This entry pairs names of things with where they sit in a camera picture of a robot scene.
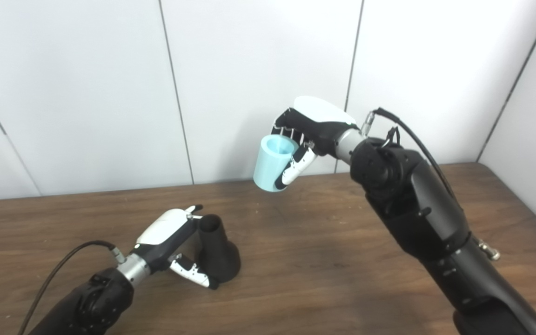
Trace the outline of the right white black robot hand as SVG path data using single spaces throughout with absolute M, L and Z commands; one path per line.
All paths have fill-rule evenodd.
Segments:
M 276 117 L 271 129 L 272 135 L 288 137 L 298 145 L 278 174 L 276 189 L 287 188 L 317 157 L 336 158 L 339 139 L 350 129 L 359 131 L 356 120 L 344 110 L 321 98 L 297 97 L 292 107 Z

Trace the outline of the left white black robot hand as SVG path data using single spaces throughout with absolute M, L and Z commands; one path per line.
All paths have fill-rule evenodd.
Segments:
M 143 231 L 126 259 L 134 260 L 136 265 L 131 270 L 128 270 L 125 263 L 122 265 L 122 273 L 133 286 L 147 276 L 170 269 L 203 288 L 218 288 L 217 280 L 211 278 L 200 265 L 183 254 L 176 253 L 178 248 L 196 233 L 197 224 L 202 217 L 195 213 L 202 208 L 202 204 L 194 204 L 186 209 L 172 208 Z

